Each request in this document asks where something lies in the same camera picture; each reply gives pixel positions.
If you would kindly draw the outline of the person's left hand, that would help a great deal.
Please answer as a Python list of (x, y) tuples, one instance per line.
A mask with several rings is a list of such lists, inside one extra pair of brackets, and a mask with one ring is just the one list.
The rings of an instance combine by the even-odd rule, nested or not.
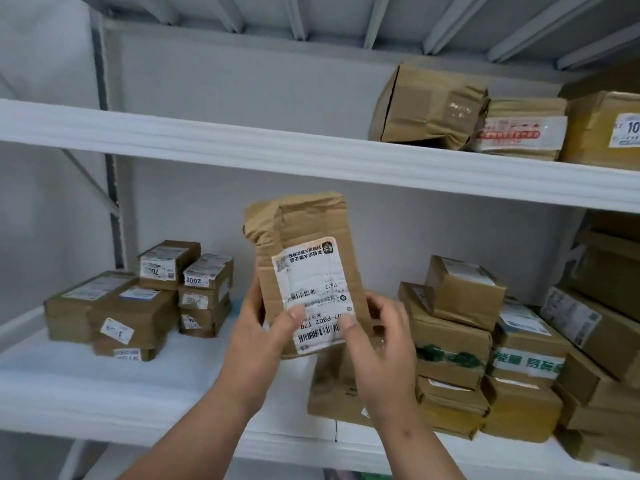
[(263, 327), (264, 301), (257, 271), (228, 343), (214, 389), (252, 417), (262, 407), (275, 379), (284, 347), (269, 347)]

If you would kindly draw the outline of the person's right hand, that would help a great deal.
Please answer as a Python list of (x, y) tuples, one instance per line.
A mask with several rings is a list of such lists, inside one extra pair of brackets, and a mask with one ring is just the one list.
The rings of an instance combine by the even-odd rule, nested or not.
[(417, 408), (415, 396), (416, 358), (410, 350), (412, 338), (402, 303), (367, 291), (370, 313), (379, 316), (383, 343), (374, 347), (367, 335), (367, 359), (354, 367), (356, 389), (369, 416), (403, 408)]

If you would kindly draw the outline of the package with white label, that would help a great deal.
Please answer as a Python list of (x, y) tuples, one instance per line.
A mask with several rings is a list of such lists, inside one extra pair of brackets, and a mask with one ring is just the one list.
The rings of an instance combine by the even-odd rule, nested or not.
[(338, 319), (344, 314), (354, 316), (372, 336), (343, 195), (303, 194), (253, 203), (244, 210), (243, 233), (254, 245), (266, 322), (272, 325), (293, 306), (306, 309), (281, 359), (342, 344)]

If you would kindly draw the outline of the person's right forearm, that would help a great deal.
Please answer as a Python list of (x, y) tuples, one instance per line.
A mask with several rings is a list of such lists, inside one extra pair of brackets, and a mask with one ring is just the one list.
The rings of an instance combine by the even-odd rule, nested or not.
[(467, 480), (416, 408), (371, 415), (393, 480)]

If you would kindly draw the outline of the person's left forearm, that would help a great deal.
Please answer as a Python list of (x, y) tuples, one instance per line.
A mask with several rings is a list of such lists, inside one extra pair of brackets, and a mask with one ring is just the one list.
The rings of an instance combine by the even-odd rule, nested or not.
[(217, 381), (117, 480), (223, 480), (269, 386)]

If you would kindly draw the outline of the pile of brown cardboard parcels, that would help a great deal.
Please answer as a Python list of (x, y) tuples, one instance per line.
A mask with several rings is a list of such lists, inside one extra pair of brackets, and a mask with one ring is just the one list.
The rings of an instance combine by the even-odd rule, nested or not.
[(589, 211), (540, 307), (479, 266), (433, 256), (400, 282), (428, 426), (640, 474), (640, 214)]

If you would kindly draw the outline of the pile of small labelled boxes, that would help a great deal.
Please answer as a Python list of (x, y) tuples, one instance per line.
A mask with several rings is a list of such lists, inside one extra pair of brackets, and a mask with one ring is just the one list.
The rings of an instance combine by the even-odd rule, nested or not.
[(234, 259), (200, 243), (164, 240), (138, 256), (138, 274), (105, 271), (44, 300), (48, 337), (95, 355), (149, 362), (177, 330), (219, 335), (231, 311)]

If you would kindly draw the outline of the white metal shelving rack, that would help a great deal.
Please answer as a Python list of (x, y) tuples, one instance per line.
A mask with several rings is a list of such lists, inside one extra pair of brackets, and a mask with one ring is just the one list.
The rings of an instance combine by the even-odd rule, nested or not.
[(484, 266), (539, 304), (586, 209), (640, 213), (640, 172), (368, 140), (396, 65), (420, 47), (295, 41), (300, 0), (0, 0), (0, 431), (149, 446), (211, 386), (220, 338), (172, 331), (151, 362), (47, 338), (45, 298), (165, 239), (252, 274), (250, 204), (344, 195), (364, 287), (395, 296), (432, 254)]

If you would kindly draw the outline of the crushed brown cardboard box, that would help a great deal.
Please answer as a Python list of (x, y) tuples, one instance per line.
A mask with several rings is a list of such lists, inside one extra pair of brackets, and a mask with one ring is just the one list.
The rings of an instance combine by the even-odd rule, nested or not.
[(374, 109), (370, 141), (473, 150), (484, 127), (490, 78), (401, 63)]

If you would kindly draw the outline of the carton with red white tape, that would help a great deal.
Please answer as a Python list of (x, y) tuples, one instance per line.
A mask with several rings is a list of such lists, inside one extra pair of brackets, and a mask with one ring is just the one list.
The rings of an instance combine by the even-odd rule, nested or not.
[(556, 161), (566, 135), (567, 108), (568, 101), (558, 97), (492, 98), (472, 150)]

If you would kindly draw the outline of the large carton with white label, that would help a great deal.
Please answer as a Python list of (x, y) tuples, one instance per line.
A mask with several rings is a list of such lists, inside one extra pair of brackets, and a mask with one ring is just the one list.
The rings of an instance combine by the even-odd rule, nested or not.
[(570, 99), (560, 162), (640, 171), (640, 95), (599, 91)]

